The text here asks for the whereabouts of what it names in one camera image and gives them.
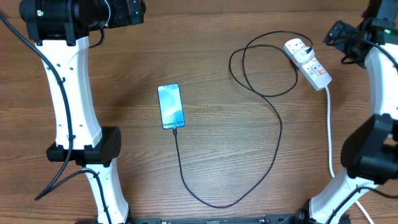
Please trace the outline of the Samsung Galaxy smartphone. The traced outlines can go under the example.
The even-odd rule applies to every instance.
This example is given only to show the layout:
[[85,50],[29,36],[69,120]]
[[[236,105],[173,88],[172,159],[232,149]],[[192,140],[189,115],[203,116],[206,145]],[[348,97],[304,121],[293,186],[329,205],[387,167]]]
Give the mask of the Samsung Galaxy smartphone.
[[182,97],[178,83],[162,85],[157,88],[162,127],[175,129],[185,126]]

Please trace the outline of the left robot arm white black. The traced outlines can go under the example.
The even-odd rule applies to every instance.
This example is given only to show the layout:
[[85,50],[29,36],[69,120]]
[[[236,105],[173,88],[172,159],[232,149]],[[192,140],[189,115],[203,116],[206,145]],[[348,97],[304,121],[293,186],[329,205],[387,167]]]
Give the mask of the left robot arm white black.
[[142,24],[142,0],[23,0],[19,13],[28,35],[22,41],[42,60],[56,122],[47,159],[81,167],[95,198],[97,223],[132,223],[121,190],[117,158],[121,131],[100,126],[88,74],[89,34]]

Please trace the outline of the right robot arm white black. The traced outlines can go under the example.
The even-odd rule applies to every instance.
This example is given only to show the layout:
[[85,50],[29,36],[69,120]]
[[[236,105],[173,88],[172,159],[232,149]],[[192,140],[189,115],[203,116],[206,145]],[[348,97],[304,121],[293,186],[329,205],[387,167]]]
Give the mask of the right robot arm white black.
[[307,200],[292,223],[349,223],[344,215],[367,192],[397,179],[397,1],[370,0],[363,21],[353,27],[336,21],[324,43],[344,53],[369,75],[372,113],[344,142],[342,168],[317,196]]

